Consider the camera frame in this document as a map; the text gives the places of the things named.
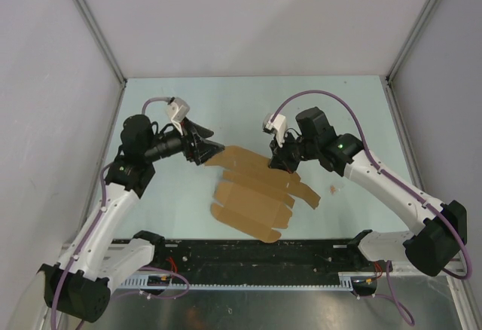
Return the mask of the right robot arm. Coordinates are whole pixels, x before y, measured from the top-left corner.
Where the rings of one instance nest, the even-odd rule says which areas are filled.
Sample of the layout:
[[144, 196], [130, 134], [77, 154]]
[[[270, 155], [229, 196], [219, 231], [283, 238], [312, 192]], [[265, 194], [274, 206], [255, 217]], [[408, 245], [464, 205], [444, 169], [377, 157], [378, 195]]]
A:
[[366, 270], [374, 261], [408, 261], [425, 275], [435, 277], [467, 242], [467, 211], [453, 200], [443, 203], [408, 184], [373, 155], [356, 136], [339, 135], [317, 107], [296, 116], [298, 136], [288, 132], [284, 115], [268, 114], [263, 130], [273, 135], [269, 168], [293, 173], [302, 161], [316, 160], [374, 195], [407, 226], [406, 231], [379, 233], [365, 230], [352, 241], [347, 261]]

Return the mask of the brown cardboard box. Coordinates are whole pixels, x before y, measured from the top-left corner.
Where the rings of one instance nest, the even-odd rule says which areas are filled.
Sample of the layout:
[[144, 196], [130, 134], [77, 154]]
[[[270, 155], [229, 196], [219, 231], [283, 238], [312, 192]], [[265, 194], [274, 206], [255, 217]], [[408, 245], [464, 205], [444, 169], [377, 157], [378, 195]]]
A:
[[230, 145], [205, 162], [223, 169], [213, 195], [211, 214], [219, 222], [264, 243], [275, 243], [293, 216], [295, 200], [312, 209], [320, 196], [296, 172], [268, 167], [270, 160]]

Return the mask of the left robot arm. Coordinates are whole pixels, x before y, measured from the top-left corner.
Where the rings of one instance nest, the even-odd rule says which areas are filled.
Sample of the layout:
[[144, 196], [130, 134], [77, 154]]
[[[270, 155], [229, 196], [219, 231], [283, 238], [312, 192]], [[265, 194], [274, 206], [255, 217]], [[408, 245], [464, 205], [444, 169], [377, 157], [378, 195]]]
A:
[[106, 260], [105, 254], [121, 220], [154, 177], [154, 162], [183, 154], [189, 162], [204, 164], [225, 149], [211, 141], [213, 134], [187, 118], [163, 128], [142, 114], [124, 121], [117, 155], [100, 174], [98, 204], [57, 263], [39, 269], [45, 276], [44, 301], [51, 309], [52, 327], [58, 312], [82, 322], [97, 321], [111, 294], [131, 274], [165, 264], [164, 238], [148, 231], [138, 232], [118, 257]]

